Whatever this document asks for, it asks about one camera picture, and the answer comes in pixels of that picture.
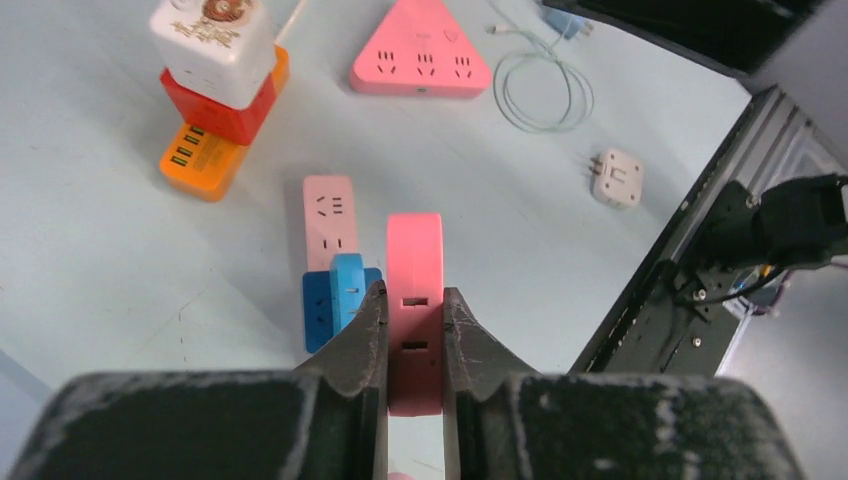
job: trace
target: red box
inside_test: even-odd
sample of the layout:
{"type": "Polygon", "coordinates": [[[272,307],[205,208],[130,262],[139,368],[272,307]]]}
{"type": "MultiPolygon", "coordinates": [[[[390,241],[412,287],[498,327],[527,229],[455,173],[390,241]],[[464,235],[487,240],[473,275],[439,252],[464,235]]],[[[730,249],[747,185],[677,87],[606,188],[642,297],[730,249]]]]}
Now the red box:
{"type": "Polygon", "coordinates": [[[253,103],[244,110],[227,107],[177,84],[167,68],[159,80],[185,123],[239,145],[250,145],[256,138],[262,122],[277,99],[274,80],[270,74],[262,83],[253,103]]]}

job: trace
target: pink block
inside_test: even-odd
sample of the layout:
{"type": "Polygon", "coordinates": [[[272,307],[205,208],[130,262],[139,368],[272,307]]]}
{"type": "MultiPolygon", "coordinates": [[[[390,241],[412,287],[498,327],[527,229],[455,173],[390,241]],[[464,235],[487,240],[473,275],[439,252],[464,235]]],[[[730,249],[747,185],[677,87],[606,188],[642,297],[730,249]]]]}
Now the pink block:
{"type": "Polygon", "coordinates": [[[306,220],[306,267],[310,272],[330,269],[337,253],[357,253],[353,184],[341,175],[310,175],[303,179],[306,220]]]}
{"type": "Polygon", "coordinates": [[[491,82],[441,0],[398,0],[350,71],[354,90],[382,95],[476,97],[491,82]]]}
{"type": "Polygon", "coordinates": [[[389,412],[399,417],[442,412],[442,218],[389,216],[389,412]]]}

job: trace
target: table surface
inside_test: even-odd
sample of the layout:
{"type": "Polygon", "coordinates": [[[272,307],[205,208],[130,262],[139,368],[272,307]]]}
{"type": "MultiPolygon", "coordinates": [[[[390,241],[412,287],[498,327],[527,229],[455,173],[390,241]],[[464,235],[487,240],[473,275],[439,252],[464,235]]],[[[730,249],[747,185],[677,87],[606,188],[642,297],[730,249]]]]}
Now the table surface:
{"type": "MultiPolygon", "coordinates": [[[[14,2],[0,33],[0,350],[51,388],[95,370],[306,358],[309,174],[353,180],[369,266],[385,266],[390,213],[440,212],[446,285],[530,365],[564,372],[750,99],[734,80],[599,25],[557,47],[591,81],[593,116],[572,133],[528,134],[491,91],[351,92],[347,71],[390,2],[267,0],[280,27],[291,20],[279,41],[292,77],[228,196],[207,204],[158,172],[181,121],[146,32],[155,1],[118,3],[14,2]],[[635,209],[590,194],[588,160],[609,147],[645,163],[635,209]]],[[[485,33],[503,23],[485,0],[446,3],[490,65],[527,48],[485,33]]],[[[510,5],[523,28],[555,38],[529,2],[510,5]]],[[[513,80],[527,108],[563,103],[550,68],[513,80]]],[[[392,419],[390,435],[392,466],[443,476],[441,419],[392,419]]]]}

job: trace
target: white cable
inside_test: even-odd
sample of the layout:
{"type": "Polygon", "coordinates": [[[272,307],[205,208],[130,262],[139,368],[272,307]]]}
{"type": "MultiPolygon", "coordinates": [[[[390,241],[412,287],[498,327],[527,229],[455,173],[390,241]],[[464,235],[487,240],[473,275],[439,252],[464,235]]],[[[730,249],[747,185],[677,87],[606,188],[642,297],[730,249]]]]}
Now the white cable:
{"type": "MultiPolygon", "coordinates": [[[[565,34],[560,35],[556,41],[549,45],[535,33],[517,28],[515,22],[506,17],[497,7],[494,8],[510,23],[511,27],[493,27],[488,30],[489,33],[493,35],[520,35],[533,46],[532,51],[517,51],[504,56],[495,67],[492,90],[495,95],[495,103],[497,103],[501,114],[517,128],[529,133],[562,133],[570,132],[577,128],[592,114],[592,110],[595,108],[595,93],[592,90],[592,84],[589,82],[589,79],[575,67],[560,60],[556,52],[554,52],[554,47],[562,40],[565,34]],[[568,103],[565,112],[553,122],[546,123],[545,120],[534,117],[522,109],[510,92],[509,81],[512,74],[520,71],[534,61],[542,61],[555,65],[559,68],[562,78],[565,80],[568,103]],[[583,99],[583,108],[579,115],[575,113],[578,110],[574,102],[575,94],[582,96],[583,99]]],[[[563,32],[568,31],[569,26],[566,26],[563,32]]]]}

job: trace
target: yellow object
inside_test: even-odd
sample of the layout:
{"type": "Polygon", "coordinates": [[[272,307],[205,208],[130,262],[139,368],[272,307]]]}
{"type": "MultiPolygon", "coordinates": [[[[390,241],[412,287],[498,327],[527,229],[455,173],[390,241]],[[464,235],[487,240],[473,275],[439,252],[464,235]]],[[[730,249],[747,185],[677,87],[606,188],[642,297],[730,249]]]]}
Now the yellow object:
{"type": "MultiPolygon", "coordinates": [[[[277,47],[277,65],[271,72],[277,96],[288,78],[288,52],[277,47]]],[[[177,190],[207,202],[217,202],[230,189],[249,148],[249,145],[238,145],[186,123],[162,155],[159,169],[177,190]]]]}

